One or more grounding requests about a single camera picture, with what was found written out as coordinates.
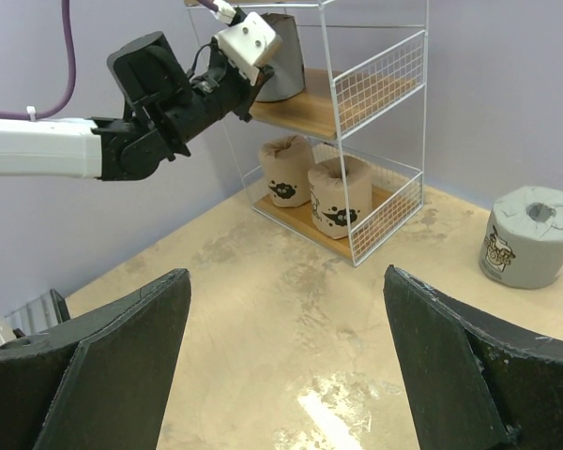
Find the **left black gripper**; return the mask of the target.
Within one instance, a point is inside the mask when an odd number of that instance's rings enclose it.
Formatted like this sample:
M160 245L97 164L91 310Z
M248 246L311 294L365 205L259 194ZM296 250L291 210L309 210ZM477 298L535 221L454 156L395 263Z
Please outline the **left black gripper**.
M207 71L196 75L198 56L204 48L209 49ZM275 70L269 64L259 67L255 85L252 85L215 41L203 45L195 54L192 67L187 71L192 92L188 112L189 131L204 131L228 113L235 114L243 122L250 122L251 106L274 74Z

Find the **grey paper roll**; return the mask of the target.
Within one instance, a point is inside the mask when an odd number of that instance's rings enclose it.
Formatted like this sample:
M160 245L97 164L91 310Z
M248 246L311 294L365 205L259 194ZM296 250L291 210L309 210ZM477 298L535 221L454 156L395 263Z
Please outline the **grey paper roll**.
M517 289L555 283L563 271L563 191L524 186L498 198L479 268L487 278Z
M256 101L284 101L305 89L304 61L296 20L293 15L281 13L264 13L261 17L281 38L281 46L269 61L274 75L262 87Z

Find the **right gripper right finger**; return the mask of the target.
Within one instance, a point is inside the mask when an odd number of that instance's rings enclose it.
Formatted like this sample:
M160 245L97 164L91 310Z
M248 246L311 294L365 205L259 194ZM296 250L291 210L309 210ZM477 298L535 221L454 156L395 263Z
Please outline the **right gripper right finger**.
M563 340L469 306L405 270L384 275L422 449L563 449Z

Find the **brown paper roll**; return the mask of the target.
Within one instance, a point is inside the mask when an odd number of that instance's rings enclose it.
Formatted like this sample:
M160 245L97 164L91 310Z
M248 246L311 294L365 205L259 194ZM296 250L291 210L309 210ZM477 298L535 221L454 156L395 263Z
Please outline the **brown paper roll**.
M311 199L308 172L315 162L305 137L290 135L266 142L258 158L267 193L276 206L295 208Z
M324 160L308 171L312 223L321 233L338 240L348 235L348 223L358 225L373 210L373 170L356 157Z

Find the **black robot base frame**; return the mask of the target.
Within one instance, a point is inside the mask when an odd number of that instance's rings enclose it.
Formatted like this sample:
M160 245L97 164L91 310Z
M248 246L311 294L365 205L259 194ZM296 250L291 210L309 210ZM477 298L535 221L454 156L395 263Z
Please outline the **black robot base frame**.
M17 338L42 333L70 319L66 299L50 289L37 299L0 316L0 346Z

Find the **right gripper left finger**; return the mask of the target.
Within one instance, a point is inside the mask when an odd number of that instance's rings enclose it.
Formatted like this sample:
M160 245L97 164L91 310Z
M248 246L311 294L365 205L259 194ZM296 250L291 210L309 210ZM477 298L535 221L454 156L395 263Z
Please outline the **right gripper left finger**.
M190 313L174 269L0 346L0 449L154 449Z

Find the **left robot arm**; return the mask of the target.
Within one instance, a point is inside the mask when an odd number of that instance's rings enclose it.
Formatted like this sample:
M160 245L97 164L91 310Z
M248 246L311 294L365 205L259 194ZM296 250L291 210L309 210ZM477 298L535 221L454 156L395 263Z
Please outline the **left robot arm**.
M136 38L107 59L125 99L122 117L0 119L0 176L146 179L163 160L189 157L189 142L228 113L251 121L281 44L277 33L230 28L207 43L208 70L194 76L162 32Z

